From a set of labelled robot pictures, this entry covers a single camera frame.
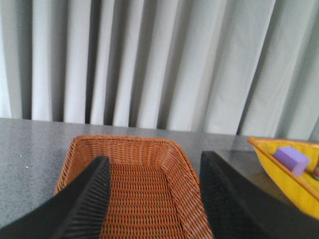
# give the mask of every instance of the curtain fold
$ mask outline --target curtain fold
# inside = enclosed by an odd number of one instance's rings
[[[2,0],[0,117],[319,140],[317,0]]]

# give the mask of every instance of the speckled granite surface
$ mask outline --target speckled granite surface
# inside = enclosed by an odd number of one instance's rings
[[[281,197],[243,136],[0,119],[0,227],[51,198],[72,138],[97,133],[175,140],[197,173],[201,152],[217,151],[251,181]]]

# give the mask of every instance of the yellow boat-shaped container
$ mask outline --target yellow boat-shaped container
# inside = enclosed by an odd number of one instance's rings
[[[319,219],[319,181],[313,177],[319,156],[319,144],[285,139],[248,138],[267,174],[283,193],[304,213]],[[305,172],[295,176],[273,155],[278,147],[292,146],[310,159]]]

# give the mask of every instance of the purple block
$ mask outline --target purple block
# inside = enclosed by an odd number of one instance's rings
[[[307,156],[290,146],[279,147],[274,157],[297,177],[302,175],[310,162]]]

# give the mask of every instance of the basket bottom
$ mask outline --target basket bottom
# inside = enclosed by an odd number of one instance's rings
[[[160,167],[111,164],[111,194],[101,238],[185,238]]]

